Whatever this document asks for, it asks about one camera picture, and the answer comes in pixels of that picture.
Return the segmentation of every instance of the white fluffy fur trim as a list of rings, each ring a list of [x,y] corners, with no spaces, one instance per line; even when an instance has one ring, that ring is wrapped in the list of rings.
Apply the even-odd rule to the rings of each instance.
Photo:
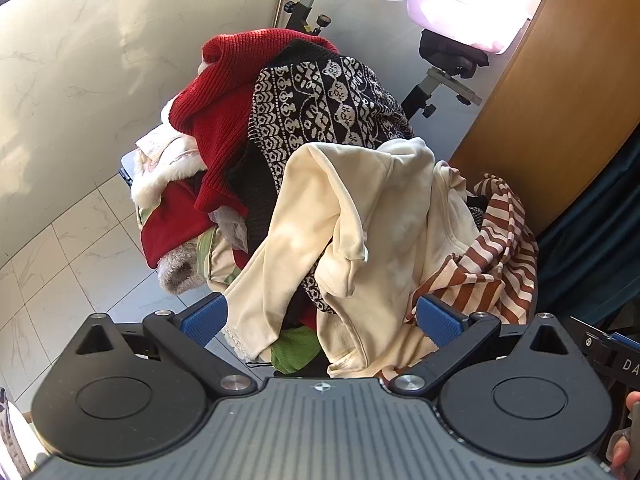
[[[236,355],[243,361],[253,361],[257,358],[257,356],[249,354],[235,330],[225,325],[222,327],[222,333],[225,335],[226,342],[232,346]]]
[[[169,99],[169,102],[167,104],[164,105],[164,107],[162,107],[162,111],[160,112],[160,120],[164,123],[164,124],[170,124],[169,123],[169,111],[171,110],[171,105],[174,104],[175,98],[178,96],[174,96],[171,99]]]
[[[184,155],[171,164],[159,164],[153,171],[137,175],[131,185],[131,199],[139,208],[156,206],[166,185],[207,169],[199,154]]]

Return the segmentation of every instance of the cream white garment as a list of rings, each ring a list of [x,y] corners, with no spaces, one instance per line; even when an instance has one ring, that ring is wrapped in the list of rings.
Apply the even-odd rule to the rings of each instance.
[[[207,169],[196,139],[169,124],[169,110],[174,99],[162,108],[162,123],[136,142],[131,199],[142,209],[158,206],[169,182],[189,178]]]
[[[372,376],[435,350],[420,329],[404,324],[412,293],[427,267],[437,269],[445,253],[463,253],[468,244],[460,241],[478,235],[471,213],[463,214],[463,181],[453,192],[432,189],[452,184],[448,169],[434,165],[419,138],[378,150],[320,142],[297,149],[267,238],[225,292],[224,332],[238,355],[253,359],[276,341],[293,292],[321,254],[315,277],[336,312],[317,314],[329,375]],[[434,209],[447,219],[431,219],[432,196],[447,197]],[[432,249],[430,226],[451,221]]]

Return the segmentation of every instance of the wooden cabinet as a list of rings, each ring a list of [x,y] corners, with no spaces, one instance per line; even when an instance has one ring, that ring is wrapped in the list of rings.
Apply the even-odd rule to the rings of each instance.
[[[450,163],[503,177],[539,233],[639,122],[640,0],[542,0]]]

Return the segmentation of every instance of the brown and white striped garment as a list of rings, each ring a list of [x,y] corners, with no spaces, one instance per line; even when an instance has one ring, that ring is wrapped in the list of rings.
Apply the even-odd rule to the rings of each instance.
[[[503,323],[525,324],[536,278],[538,244],[525,225],[522,203],[501,178],[486,174],[474,188],[489,199],[478,238],[414,294],[431,293],[464,314],[489,312]]]

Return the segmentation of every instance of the circular cover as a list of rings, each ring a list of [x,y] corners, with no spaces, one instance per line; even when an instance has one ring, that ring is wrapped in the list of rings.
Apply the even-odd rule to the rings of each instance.
[[[594,446],[607,428],[610,400],[598,382],[582,356],[530,352],[460,370],[438,404],[472,446],[515,462],[559,462]]]
[[[178,367],[130,351],[72,361],[51,369],[32,412],[47,447],[76,462],[148,458],[180,443],[206,412],[202,386]]]

